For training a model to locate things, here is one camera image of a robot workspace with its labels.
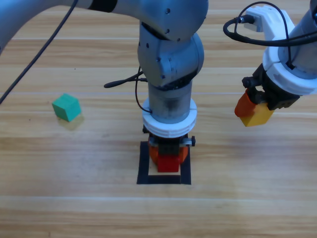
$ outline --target orange object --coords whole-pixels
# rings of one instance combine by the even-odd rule
[[[157,147],[149,144],[149,156],[158,167],[160,173],[178,172],[179,165],[181,165],[188,156],[188,147],[180,147],[179,154],[173,155],[160,155]]]
[[[254,109],[256,108],[256,105],[257,104],[254,104],[250,101],[246,90],[243,96],[239,99],[234,113],[239,118],[250,117],[254,114]]]

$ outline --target robotic arm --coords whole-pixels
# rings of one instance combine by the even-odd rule
[[[15,33],[40,12],[74,0],[1,0],[0,53]],[[78,0],[77,7],[129,15],[140,20],[138,59],[147,78],[149,98],[143,104],[144,132],[159,172],[177,172],[195,138],[192,79],[204,62],[196,33],[203,24],[208,0]]]
[[[310,9],[297,26],[285,11],[289,38],[308,39],[317,31],[317,0],[311,0]],[[286,38],[285,26],[280,13],[271,6],[249,8],[246,15],[252,16],[252,23],[245,27],[264,32],[265,40],[275,41]],[[247,88],[239,100],[235,114],[245,126],[266,123],[274,110],[288,108],[301,96],[317,91],[317,43],[288,47],[268,47],[263,63],[251,77],[242,82]]]

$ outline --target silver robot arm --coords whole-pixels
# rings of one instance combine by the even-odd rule
[[[282,11],[288,28],[289,38],[300,40],[316,37],[317,0],[310,1],[310,9],[298,25],[294,25]],[[276,41],[286,38],[285,26],[280,13],[271,6],[254,7],[246,10],[253,17],[245,27],[264,32],[265,40]],[[235,113],[245,126],[264,124],[274,110],[288,108],[301,96],[317,92],[317,42],[290,47],[267,47],[263,63],[251,77],[242,82],[246,93],[239,100]],[[264,92],[258,91],[262,86]]]
[[[73,0],[2,0],[0,53],[31,18],[50,7],[72,3]],[[206,17],[207,0],[79,0],[77,7],[140,20],[140,65],[154,86],[169,84],[202,66],[202,44],[195,33]]]

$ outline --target wooden table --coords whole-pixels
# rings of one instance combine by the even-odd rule
[[[137,72],[138,21],[73,12],[0,106],[0,238],[317,237],[317,96],[278,110],[264,126],[245,128],[234,114],[241,79],[262,63],[264,48],[233,42],[222,26],[252,2],[210,1],[199,30],[206,58],[193,86],[192,185],[136,185],[147,136],[134,84],[103,88]],[[296,23],[309,7],[274,3]],[[67,9],[43,12],[8,44],[1,92]],[[139,92],[144,101],[146,84]],[[62,93],[80,100],[83,115],[73,123],[54,115]]]

